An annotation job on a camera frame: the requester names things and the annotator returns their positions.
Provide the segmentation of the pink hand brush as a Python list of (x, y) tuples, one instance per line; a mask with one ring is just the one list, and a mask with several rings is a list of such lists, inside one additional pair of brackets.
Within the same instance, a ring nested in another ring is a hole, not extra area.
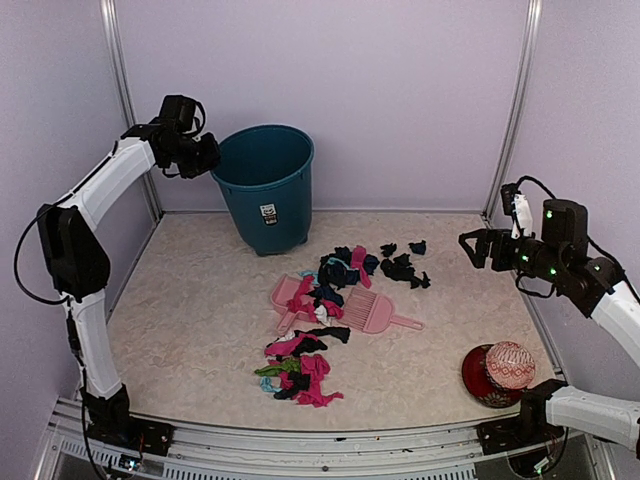
[(380, 334), (391, 325), (416, 331), (425, 328), (418, 320), (398, 315), (389, 297), (366, 289), (352, 289), (343, 311), (339, 322), (366, 334)]

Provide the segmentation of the pink plastic dustpan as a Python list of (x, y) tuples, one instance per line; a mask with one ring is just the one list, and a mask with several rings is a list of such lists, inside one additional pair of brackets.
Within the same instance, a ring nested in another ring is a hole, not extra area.
[(280, 315), (276, 332), (284, 335), (296, 320), (317, 323), (315, 299), (309, 295), (314, 289), (311, 275), (294, 278), (283, 275), (271, 293), (271, 303)]

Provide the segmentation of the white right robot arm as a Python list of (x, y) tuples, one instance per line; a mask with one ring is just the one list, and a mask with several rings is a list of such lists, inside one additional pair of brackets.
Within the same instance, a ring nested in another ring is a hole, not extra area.
[[(614, 254), (639, 285), (639, 203), (591, 198), (589, 234)], [(624, 349), (564, 297), (523, 298), (514, 313), (496, 313), (470, 324), (469, 340), (458, 354), (500, 340), (523, 344), (535, 357), (536, 383), (563, 376), (579, 389), (624, 400), (639, 399), (639, 367)]]

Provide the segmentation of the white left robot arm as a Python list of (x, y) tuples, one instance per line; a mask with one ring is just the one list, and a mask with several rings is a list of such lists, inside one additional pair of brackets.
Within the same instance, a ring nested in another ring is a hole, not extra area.
[(110, 208), (154, 168), (171, 178), (193, 179), (214, 170), (220, 149), (204, 130), (201, 102), (164, 97), (159, 114), (130, 127), (113, 149), (62, 198), (42, 205), (37, 228), (46, 270), (63, 306), (70, 349), (82, 376), (86, 402), (123, 401), (126, 387), (115, 367), (106, 330), (106, 286), (111, 263), (95, 233)]

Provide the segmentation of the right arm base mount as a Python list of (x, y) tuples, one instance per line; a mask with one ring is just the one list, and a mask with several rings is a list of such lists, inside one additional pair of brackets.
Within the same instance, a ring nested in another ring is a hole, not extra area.
[(546, 404), (553, 393), (567, 385), (562, 380), (546, 380), (523, 393), (516, 416), (479, 424), (476, 432), (483, 454), (503, 453), (562, 437), (566, 430), (547, 421)]

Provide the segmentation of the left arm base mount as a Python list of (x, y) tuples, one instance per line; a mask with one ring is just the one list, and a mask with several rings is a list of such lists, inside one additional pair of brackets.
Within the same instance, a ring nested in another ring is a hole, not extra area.
[(110, 398), (97, 397), (81, 389), (83, 412), (89, 414), (87, 436), (105, 444), (165, 457), (175, 427), (166, 422), (132, 416), (124, 384)]

